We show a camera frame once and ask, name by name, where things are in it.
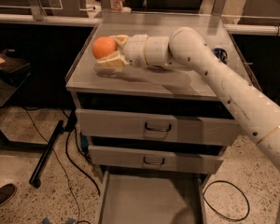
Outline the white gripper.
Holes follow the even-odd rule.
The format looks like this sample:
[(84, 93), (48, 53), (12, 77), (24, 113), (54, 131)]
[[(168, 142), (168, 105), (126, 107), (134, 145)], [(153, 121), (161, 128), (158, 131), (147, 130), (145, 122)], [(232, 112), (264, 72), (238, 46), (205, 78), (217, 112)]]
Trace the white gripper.
[(97, 63), (101, 67), (124, 68), (127, 65), (125, 59), (135, 68), (167, 67), (173, 63), (168, 36), (112, 35), (111, 38), (120, 49), (123, 49), (124, 56), (115, 51), (98, 59)]

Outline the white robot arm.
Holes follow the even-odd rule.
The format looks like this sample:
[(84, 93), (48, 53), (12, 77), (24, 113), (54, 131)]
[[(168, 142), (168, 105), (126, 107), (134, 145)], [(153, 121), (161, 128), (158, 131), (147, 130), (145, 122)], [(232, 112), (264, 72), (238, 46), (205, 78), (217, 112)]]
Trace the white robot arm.
[(102, 36), (91, 49), (103, 68), (175, 65), (194, 70), (280, 172), (280, 106), (224, 64), (195, 30), (181, 27), (169, 36)]

